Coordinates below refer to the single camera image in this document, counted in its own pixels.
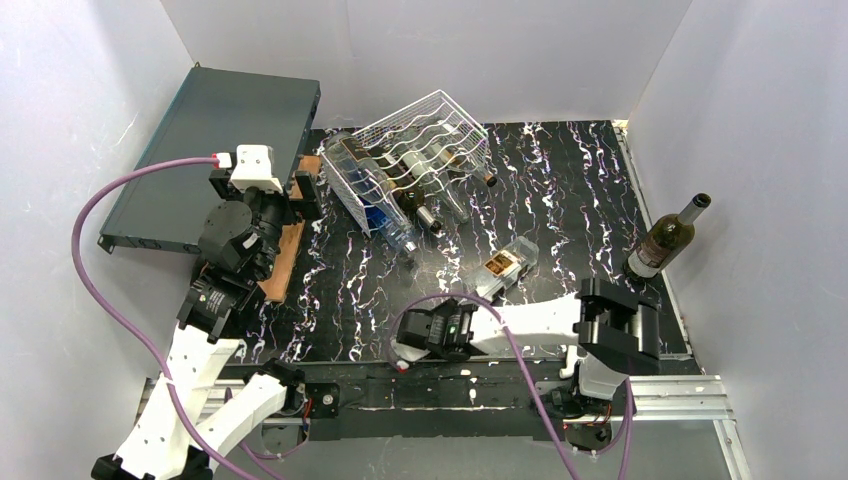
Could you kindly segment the clear round bottle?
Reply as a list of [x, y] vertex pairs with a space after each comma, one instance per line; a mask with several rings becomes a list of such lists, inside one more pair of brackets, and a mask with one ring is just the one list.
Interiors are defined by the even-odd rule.
[[414, 253], [413, 225], [393, 196], [393, 183], [359, 139], [340, 131], [324, 142], [321, 156], [332, 191], [363, 233], [379, 233], [393, 249]]

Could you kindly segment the blue glass bottle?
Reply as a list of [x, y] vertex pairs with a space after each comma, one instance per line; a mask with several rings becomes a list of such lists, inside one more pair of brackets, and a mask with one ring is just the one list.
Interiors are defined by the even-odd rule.
[[344, 177], [363, 203], [369, 229], [378, 231], [398, 252], [416, 253], [411, 223], [392, 197], [389, 177], [379, 167], [369, 166], [345, 170]]

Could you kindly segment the dark green wine bottle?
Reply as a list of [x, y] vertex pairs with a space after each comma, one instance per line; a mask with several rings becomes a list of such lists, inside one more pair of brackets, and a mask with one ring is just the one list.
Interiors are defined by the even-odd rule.
[[406, 166], [381, 147], [375, 147], [370, 152], [391, 179], [391, 186], [400, 189], [393, 194], [399, 207], [410, 218], [415, 217], [429, 232], [439, 233], [442, 223], [427, 207], [423, 190], [418, 185], [413, 185], [415, 178]]

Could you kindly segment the clear square liquor bottle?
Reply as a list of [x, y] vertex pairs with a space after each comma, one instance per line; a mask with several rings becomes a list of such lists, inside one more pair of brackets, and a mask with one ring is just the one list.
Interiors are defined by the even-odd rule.
[[518, 236], [463, 278], [465, 290], [491, 302], [534, 268], [538, 258], [537, 244]]

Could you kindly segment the olive wine bottle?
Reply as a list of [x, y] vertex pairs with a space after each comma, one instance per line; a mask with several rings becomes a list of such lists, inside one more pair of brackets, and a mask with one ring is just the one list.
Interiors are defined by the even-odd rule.
[[711, 203], [707, 193], [698, 193], [679, 213], [659, 218], [628, 255], [625, 274], [645, 281], [660, 274], [692, 242], [694, 222]]

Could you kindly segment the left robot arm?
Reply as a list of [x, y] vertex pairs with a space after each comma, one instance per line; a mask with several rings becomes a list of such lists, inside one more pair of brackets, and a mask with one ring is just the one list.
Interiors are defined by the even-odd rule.
[[320, 217], [312, 171], [295, 174], [288, 192], [268, 173], [239, 177], [216, 167], [210, 180], [221, 203], [204, 223], [201, 266], [177, 314], [161, 374], [130, 435], [96, 460], [95, 479], [210, 479], [226, 456], [272, 416], [297, 418], [308, 429], [317, 387], [300, 369], [269, 360], [247, 373], [210, 416], [203, 407], [247, 324], [276, 293], [273, 270], [287, 224]]

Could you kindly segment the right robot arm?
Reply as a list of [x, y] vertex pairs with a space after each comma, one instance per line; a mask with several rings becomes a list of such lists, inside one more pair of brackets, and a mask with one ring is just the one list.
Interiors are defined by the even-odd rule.
[[619, 386], [660, 372], [657, 306], [600, 278], [582, 280], [573, 295], [532, 304], [494, 306], [460, 293], [434, 298], [436, 306], [415, 301], [392, 320], [388, 363], [405, 371], [428, 356], [463, 363], [503, 352], [520, 358], [526, 346], [563, 346], [562, 384], [541, 392], [531, 381], [531, 405], [550, 420], [589, 417], [572, 434], [577, 450], [610, 449], [616, 439], [608, 422]]

